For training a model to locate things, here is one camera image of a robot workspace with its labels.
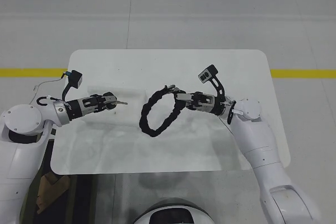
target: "white table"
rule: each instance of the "white table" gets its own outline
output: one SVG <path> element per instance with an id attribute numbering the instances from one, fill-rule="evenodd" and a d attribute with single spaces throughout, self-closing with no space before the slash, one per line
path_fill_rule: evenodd
<path id="1" fill-rule="evenodd" d="M 274 86 L 267 58 L 259 50 L 78 50 L 71 55 L 68 70 L 83 73 L 83 82 L 66 100 L 87 96 L 97 85 L 145 90 L 148 97 L 172 84 L 186 92 L 216 95 L 210 83 L 202 84 L 197 77 L 210 64 L 218 69 L 226 95 L 260 101 L 282 163 L 288 166 L 290 153 Z M 148 120 L 154 127 L 171 112 L 172 98 L 165 96 L 153 107 Z M 140 112 L 137 108 L 132 114 Z M 58 174 L 250 169 L 216 116 L 188 109 L 156 138 L 135 127 L 74 120 L 57 130 L 51 167 Z"/>

